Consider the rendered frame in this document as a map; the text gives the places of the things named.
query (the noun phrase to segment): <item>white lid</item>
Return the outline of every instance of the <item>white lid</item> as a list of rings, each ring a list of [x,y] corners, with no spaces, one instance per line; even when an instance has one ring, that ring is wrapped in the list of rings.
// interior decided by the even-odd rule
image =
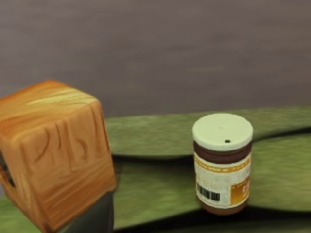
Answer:
[[[253,137],[253,127],[245,118],[216,113],[198,119],[192,128],[194,141],[203,148],[214,151],[238,150]]]

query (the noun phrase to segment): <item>wooden cube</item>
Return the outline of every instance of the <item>wooden cube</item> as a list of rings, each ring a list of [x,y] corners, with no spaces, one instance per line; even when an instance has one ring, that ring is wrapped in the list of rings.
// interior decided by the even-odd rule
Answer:
[[[5,194],[42,232],[116,187],[100,102],[58,81],[0,99],[0,150]]]

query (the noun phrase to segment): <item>wooden box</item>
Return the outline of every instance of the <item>wooden box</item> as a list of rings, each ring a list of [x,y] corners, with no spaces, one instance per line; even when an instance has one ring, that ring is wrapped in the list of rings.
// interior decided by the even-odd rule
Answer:
[[[0,150],[5,194],[45,233],[116,187],[100,102],[58,81],[0,100]]]

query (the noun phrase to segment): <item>jar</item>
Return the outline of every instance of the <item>jar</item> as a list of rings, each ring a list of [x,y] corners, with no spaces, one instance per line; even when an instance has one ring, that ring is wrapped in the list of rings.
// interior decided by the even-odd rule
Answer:
[[[247,206],[253,127],[227,113],[204,116],[192,128],[196,196],[204,209],[232,215]]]

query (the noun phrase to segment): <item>white label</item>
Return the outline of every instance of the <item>white label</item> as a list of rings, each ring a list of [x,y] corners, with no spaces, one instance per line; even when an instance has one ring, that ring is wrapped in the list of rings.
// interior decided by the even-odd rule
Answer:
[[[251,154],[232,164],[215,164],[194,153],[196,195],[206,205],[228,209],[249,196]]]

